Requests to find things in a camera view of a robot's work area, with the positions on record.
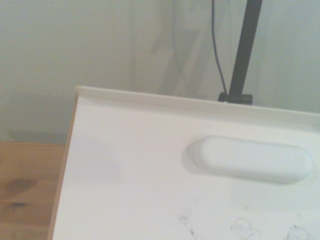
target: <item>pencil sketch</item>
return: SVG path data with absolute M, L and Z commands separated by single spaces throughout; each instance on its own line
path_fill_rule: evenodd
M 184 208 L 178 213 L 178 219 L 181 224 L 191 233 L 194 240 L 204 240 L 203 236 L 197 232 L 194 232 L 192 224 L 189 220 L 191 215 L 191 210 L 189 208 Z
M 239 236 L 240 240 L 260 240 L 261 232 L 253 228 L 251 223 L 242 217 L 237 218 L 231 230 Z
M 287 237 L 283 240 L 315 240 L 315 238 L 304 228 L 293 225 L 290 227 Z

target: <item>wooden desk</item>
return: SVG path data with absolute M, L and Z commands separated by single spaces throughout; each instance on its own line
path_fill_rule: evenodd
M 65 145 L 0 141 L 0 240 L 46 240 Z

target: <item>wood grain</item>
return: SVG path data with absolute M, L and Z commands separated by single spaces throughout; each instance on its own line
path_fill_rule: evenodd
M 46 240 L 65 145 L 0 141 L 0 240 Z

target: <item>white wall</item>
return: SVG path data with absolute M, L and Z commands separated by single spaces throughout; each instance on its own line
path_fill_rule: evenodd
M 246 0 L 216 0 L 227 87 L 245 8 Z M 63 142 L 76 85 L 214 101 L 223 90 L 210 0 L 2 1 L 0 9 L 0 140 Z M 263 1 L 244 88 L 255 105 L 320 113 L 319 26 L 320 1 Z

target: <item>dark stain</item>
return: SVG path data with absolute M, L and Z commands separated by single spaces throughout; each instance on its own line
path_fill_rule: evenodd
M 5 185 L 4 189 L 4 198 L 8 199 L 14 195 L 20 194 L 25 192 L 26 190 L 30 189 L 37 183 L 35 179 L 23 179 L 17 178 L 12 181 L 9 181 Z
M 25 203 L 25 202 L 13 202 L 11 203 L 11 206 L 13 208 L 22 208 L 22 207 L 25 207 L 25 206 L 28 206 L 29 203 Z

